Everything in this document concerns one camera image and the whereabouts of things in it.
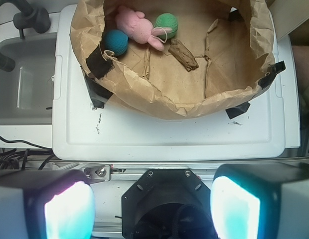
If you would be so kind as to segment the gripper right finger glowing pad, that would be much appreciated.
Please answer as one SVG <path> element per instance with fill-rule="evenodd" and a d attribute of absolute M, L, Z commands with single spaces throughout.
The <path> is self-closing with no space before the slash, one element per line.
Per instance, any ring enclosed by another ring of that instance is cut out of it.
<path fill-rule="evenodd" d="M 210 208 L 221 239 L 309 239 L 309 163 L 223 164 Z"/>

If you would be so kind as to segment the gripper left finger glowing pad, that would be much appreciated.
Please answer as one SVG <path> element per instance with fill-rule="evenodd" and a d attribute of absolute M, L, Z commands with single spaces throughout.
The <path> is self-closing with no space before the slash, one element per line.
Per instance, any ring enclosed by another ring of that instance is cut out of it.
<path fill-rule="evenodd" d="M 0 171 L 0 239 L 89 239 L 94 221 L 82 171 Z"/>

